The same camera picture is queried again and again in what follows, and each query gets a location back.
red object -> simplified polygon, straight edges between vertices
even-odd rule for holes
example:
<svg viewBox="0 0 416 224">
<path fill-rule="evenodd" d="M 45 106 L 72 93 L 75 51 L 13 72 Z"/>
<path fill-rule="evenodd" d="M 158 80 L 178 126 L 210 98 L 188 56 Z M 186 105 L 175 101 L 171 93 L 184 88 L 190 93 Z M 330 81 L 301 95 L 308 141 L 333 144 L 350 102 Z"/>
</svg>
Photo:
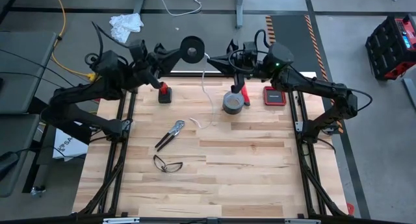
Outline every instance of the red object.
<svg viewBox="0 0 416 224">
<path fill-rule="evenodd" d="M 408 37 L 408 39 L 410 40 L 410 48 L 408 50 L 416 50 L 416 47 L 414 46 L 414 44 L 416 44 L 416 32 L 415 29 L 413 28 L 413 25 L 410 23 L 410 21 L 407 21 L 405 19 L 395 19 L 396 23 L 403 25 L 403 31 L 406 32 L 406 36 Z"/>
<path fill-rule="evenodd" d="M 409 68 L 415 65 L 416 62 L 402 62 L 397 67 L 392 69 L 389 73 L 384 75 L 386 79 L 396 79 L 397 77 L 403 75 Z"/>
<path fill-rule="evenodd" d="M 350 203 L 347 203 L 346 204 L 346 207 L 347 207 L 347 209 L 348 209 L 348 215 L 354 215 L 354 210 L 355 210 L 355 208 L 354 208 L 354 206 L 353 205 L 351 205 Z"/>
<path fill-rule="evenodd" d="M 283 92 L 278 92 L 281 94 L 281 100 L 279 102 L 272 102 L 272 101 L 268 101 L 268 91 L 274 91 L 274 92 L 278 92 L 276 91 L 273 87 L 271 86 L 266 86 L 264 91 L 263 91 L 263 97 L 265 99 L 265 104 L 266 105 L 273 105 L 273 106 L 284 106 L 286 105 L 286 95 Z"/>
<path fill-rule="evenodd" d="M 168 85 L 165 82 L 162 82 L 161 93 L 166 95 L 168 93 Z"/>
<path fill-rule="evenodd" d="M 247 93 L 247 88 L 246 88 L 246 85 L 244 85 L 244 86 L 242 87 L 241 94 L 242 94 L 242 96 L 244 97 L 244 104 L 245 104 L 246 106 L 249 106 L 249 105 L 250 105 L 250 98 L 248 97 L 248 93 Z"/>
</svg>

white cloth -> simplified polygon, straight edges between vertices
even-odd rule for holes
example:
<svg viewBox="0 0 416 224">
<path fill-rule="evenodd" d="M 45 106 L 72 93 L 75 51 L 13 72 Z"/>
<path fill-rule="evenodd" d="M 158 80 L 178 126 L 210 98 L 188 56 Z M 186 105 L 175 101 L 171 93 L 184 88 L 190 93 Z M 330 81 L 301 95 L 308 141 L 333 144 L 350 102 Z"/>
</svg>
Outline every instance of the white cloth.
<svg viewBox="0 0 416 224">
<path fill-rule="evenodd" d="M 111 36 L 118 42 L 125 43 L 130 32 L 140 32 L 144 24 L 138 13 L 111 17 Z"/>
</svg>

wooden tabletop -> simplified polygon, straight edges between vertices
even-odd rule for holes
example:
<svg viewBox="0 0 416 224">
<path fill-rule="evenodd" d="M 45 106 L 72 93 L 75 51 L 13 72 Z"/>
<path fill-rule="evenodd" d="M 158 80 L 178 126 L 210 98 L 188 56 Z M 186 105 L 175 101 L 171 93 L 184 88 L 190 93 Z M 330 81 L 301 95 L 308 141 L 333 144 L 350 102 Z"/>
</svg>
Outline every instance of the wooden tabletop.
<svg viewBox="0 0 416 224">
<path fill-rule="evenodd" d="M 264 104 L 263 88 L 270 84 L 248 81 L 251 106 L 232 116 L 222 110 L 222 98 L 233 80 L 206 79 L 205 88 L 214 103 L 214 121 L 210 127 L 199 129 L 189 118 L 204 127 L 212 116 L 201 80 L 163 81 L 173 89 L 168 105 L 158 103 L 158 91 L 151 86 L 139 88 L 118 213 L 166 218 L 296 218 L 297 214 L 307 214 L 290 106 Z M 323 113 L 320 97 L 305 94 L 305 101 L 309 118 Z M 125 116 L 129 101 L 126 103 Z M 118 101 L 101 101 L 98 115 L 115 118 L 117 108 Z M 155 144 L 177 120 L 185 121 L 185 127 L 156 153 Z M 325 135 L 320 137 L 331 142 Z M 91 143 L 74 212 L 84 208 L 101 186 L 109 147 L 105 140 Z M 316 143 L 315 150 L 323 187 L 347 212 L 333 149 Z M 166 163 L 183 162 L 182 169 L 175 173 L 159 171 L 152 159 L 155 154 Z M 311 194 L 317 207 L 313 187 Z"/>
</svg>

red-handled pliers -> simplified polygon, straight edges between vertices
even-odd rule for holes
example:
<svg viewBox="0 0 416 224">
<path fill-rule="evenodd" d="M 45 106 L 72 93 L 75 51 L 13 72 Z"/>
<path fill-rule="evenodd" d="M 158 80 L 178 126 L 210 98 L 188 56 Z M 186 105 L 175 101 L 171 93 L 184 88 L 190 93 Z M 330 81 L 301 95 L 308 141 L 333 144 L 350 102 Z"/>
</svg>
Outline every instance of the red-handled pliers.
<svg viewBox="0 0 416 224">
<path fill-rule="evenodd" d="M 164 146 L 166 146 L 169 142 L 171 142 L 175 138 L 175 136 L 179 134 L 179 132 L 184 126 L 185 126 L 185 121 L 182 121 L 182 120 L 176 121 L 174 127 L 172 127 L 172 129 L 170 129 L 170 131 L 168 131 L 168 133 L 166 133 L 163 136 L 162 140 L 160 140 L 159 143 L 156 144 L 155 148 L 157 149 L 157 152 L 162 150 Z"/>
</svg>

concrete floor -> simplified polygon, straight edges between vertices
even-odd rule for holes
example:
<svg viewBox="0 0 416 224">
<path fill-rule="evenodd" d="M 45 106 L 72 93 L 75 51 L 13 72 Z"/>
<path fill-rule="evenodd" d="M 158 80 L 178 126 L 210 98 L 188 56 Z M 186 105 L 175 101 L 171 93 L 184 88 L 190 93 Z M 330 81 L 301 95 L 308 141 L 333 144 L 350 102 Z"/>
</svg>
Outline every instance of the concrete floor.
<svg viewBox="0 0 416 224">
<path fill-rule="evenodd" d="M 233 10 L 235 0 L 199 0 L 206 10 Z M 416 129 L 415 115 L 410 100 L 400 81 L 377 82 L 372 78 L 369 61 L 364 49 L 366 37 L 381 23 L 385 16 L 325 16 L 348 12 L 357 15 L 362 12 L 405 12 L 416 11 L 414 0 L 312 0 L 317 16 L 318 29 L 324 52 L 329 64 L 332 79 L 347 86 L 369 92 L 374 103 L 359 116 L 346 121 L 352 150 L 357 162 L 359 175 L 372 219 L 416 223 L 416 169 L 412 157 L 416 148 L 413 129 Z M 133 0 L 62 0 L 68 8 L 133 8 Z M 166 0 L 172 9 L 193 9 L 192 0 Z M 132 34 L 129 41 L 142 38 L 152 49 L 157 42 L 165 48 L 179 47 L 182 38 L 188 35 L 204 39 L 207 53 L 220 55 L 232 38 L 240 43 L 252 40 L 258 29 L 265 28 L 265 15 L 272 11 L 306 11 L 305 0 L 244 0 L 244 27 L 236 30 L 234 14 L 195 14 L 173 18 L 168 14 L 143 14 L 145 27 L 142 32 Z M 14 6 L 57 8 L 57 0 L 17 0 Z M 145 9 L 163 9 L 159 0 L 146 0 Z M 106 31 L 111 26 L 108 21 L 118 14 L 67 14 L 67 30 L 63 41 L 56 50 L 58 60 L 81 72 L 89 72 L 83 62 L 87 53 L 98 50 L 96 34 L 91 21 Z M 9 31 L 55 31 L 62 27 L 61 13 L 10 12 L 0 30 Z M 128 51 L 104 39 L 105 49 L 113 49 L 129 58 Z M 202 70 L 205 62 L 190 66 L 179 63 L 177 70 Z M 71 82 L 83 82 L 79 78 L 62 71 L 53 62 L 48 67 L 59 72 Z M 416 81 L 416 72 L 409 71 L 404 76 Z M 45 77 L 58 84 L 63 81 L 46 73 Z M 36 94 L 47 101 L 55 87 L 41 83 Z M 359 97 L 359 104 L 365 103 Z M 85 103 L 84 109 L 96 110 L 97 106 Z M 347 201 L 356 204 L 351 186 L 342 145 L 335 137 L 337 159 Z M 0 199 L 0 219 L 34 218 L 42 216 L 66 215 L 72 210 L 73 198 L 81 173 L 82 164 L 57 162 L 49 170 L 47 193 L 40 199 L 18 192 L 8 199 Z"/>
</svg>

